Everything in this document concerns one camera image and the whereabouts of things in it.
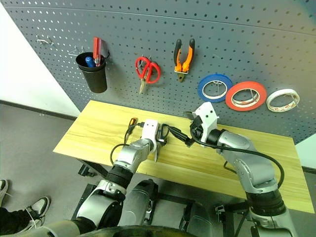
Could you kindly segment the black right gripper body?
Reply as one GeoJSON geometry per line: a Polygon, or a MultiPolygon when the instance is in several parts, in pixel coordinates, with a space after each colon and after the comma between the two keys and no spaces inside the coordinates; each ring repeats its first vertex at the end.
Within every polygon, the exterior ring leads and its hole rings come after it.
{"type": "Polygon", "coordinates": [[[192,137],[200,140],[203,136],[202,120],[200,116],[196,116],[190,125],[190,134],[192,137]]]}

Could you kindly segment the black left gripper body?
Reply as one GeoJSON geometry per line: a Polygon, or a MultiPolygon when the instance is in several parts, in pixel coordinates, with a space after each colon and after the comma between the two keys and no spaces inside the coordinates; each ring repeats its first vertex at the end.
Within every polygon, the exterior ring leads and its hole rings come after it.
{"type": "Polygon", "coordinates": [[[156,155],[159,154],[160,148],[161,148],[162,146],[164,146],[164,145],[161,144],[161,138],[163,138],[163,137],[165,137],[165,136],[163,135],[162,131],[159,131],[159,130],[158,130],[157,133],[156,133],[156,142],[157,142],[157,148],[156,148],[156,150],[155,150],[155,154],[156,154],[156,155]]]}

